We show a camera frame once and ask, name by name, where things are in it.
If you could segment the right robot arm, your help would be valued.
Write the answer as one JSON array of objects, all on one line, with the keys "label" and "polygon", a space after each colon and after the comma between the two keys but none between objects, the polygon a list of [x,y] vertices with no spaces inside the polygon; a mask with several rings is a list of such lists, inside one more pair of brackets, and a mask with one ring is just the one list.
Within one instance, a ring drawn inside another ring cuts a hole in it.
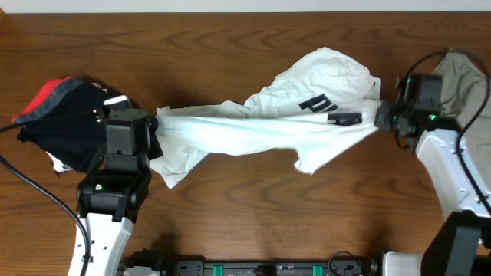
[{"label": "right robot arm", "polygon": [[442,115],[443,79],[407,74],[397,83],[395,102],[383,101],[375,125],[392,132],[397,145],[411,150],[428,172],[444,223],[422,254],[388,251],[373,268],[379,275],[488,275],[490,190],[466,148],[456,119]]}]

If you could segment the white printed t-shirt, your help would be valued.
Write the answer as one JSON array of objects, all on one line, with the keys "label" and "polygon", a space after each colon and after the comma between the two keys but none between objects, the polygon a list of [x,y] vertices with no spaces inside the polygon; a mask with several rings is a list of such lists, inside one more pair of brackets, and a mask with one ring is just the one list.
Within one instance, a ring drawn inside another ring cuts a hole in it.
[{"label": "white printed t-shirt", "polygon": [[306,54],[245,103],[157,109],[163,155],[151,161],[169,188],[210,153],[243,156],[294,150],[295,168],[313,174],[377,131],[379,78],[329,48]]}]

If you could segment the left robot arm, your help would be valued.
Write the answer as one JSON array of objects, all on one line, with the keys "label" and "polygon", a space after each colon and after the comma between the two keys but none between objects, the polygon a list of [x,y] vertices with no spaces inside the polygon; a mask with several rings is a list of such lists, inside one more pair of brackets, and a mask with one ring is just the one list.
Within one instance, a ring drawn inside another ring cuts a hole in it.
[{"label": "left robot arm", "polygon": [[69,275],[116,275],[148,195],[150,129],[157,120],[145,110],[121,109],[104,118],[102,169],[77,188],[78,222]]}]

